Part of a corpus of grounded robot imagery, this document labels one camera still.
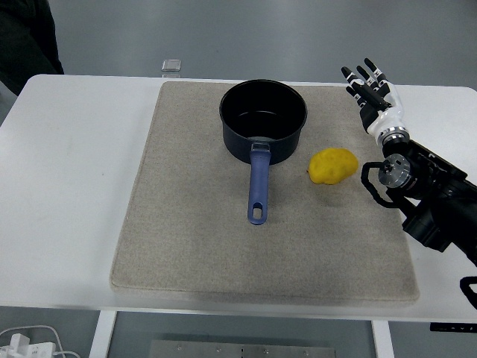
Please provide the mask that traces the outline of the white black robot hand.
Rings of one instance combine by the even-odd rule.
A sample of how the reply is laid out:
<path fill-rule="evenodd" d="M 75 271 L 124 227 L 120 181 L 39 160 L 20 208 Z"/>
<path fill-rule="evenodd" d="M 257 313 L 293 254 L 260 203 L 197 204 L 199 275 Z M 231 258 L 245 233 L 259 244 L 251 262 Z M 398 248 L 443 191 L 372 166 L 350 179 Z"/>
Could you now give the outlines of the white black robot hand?
<path fill-rule="evenodd" d="M 348 86 L 346 91 L 355 99 L 364 130 L 375 138 L 381 132 L 393 127 L 403 127 L 404 110 L 397 88 L 387 79 L 385 73 L 370 59 L 365 58 L 355 72 L 346 66 L 341 73 Z"/>

